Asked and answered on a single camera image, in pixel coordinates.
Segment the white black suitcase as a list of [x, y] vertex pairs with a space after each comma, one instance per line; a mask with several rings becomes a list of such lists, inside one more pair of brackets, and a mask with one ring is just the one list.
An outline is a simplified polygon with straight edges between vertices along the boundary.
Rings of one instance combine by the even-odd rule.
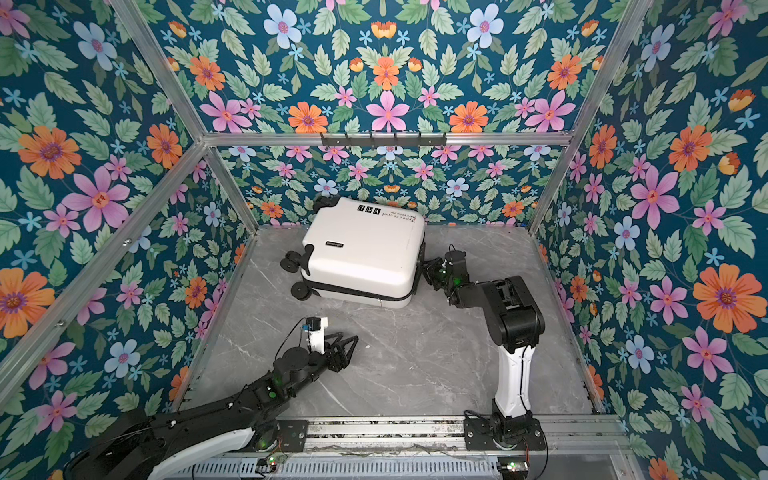
[[418, 212], [346, 197], [321, 197], [301, 249], [280, 267], [299, 273], [291, 295], [316, 295], [390, 309], [414, 296], [424, 259], [426, 220]]

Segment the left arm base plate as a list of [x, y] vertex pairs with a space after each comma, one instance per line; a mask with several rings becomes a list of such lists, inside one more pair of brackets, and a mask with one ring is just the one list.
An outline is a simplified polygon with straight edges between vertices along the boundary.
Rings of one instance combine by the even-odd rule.
[[255, 435], [254, 448], [258, 452], [299, 453], [304, 451], [308, 437], [307, 420], [274, 420], [268, 422]]

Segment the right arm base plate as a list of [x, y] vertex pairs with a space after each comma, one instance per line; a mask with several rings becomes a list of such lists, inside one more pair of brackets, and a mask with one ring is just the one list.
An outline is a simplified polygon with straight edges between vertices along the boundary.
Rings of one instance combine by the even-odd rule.
[[540, 422], [532, 416], [463, 420], [465, 448], [469, 451], [541, 451], [548, 449]]

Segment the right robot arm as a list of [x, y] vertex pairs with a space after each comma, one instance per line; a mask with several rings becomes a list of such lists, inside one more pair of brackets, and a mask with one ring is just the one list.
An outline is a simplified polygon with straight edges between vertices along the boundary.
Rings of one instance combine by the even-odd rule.
[[489, 336], [498, 347], [498, 382], [491, 412], [463, 412], [467, 447], [478, 449], [479, 442], [487, 439], [502, 450], [545, 449], [545, 434], [530, 399], [532, 361], [545, 321], [524, 279], [472, 281], [466, 253], [455, 249], [423, 261], [420, 270], [427, 284], [443, 291], [449, 305], [482, 310]]

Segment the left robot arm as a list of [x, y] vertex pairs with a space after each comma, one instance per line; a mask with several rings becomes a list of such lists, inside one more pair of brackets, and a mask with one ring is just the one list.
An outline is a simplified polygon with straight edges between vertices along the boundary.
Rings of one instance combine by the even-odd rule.
[[324, 351], [292, 347], [238, 393], [174, 413], [120, 416], [63, 468], [65, 479], [164, 479], [197, 462], [259, 445], [301, 389], [349, 366], [358, 336], [323, 338]]

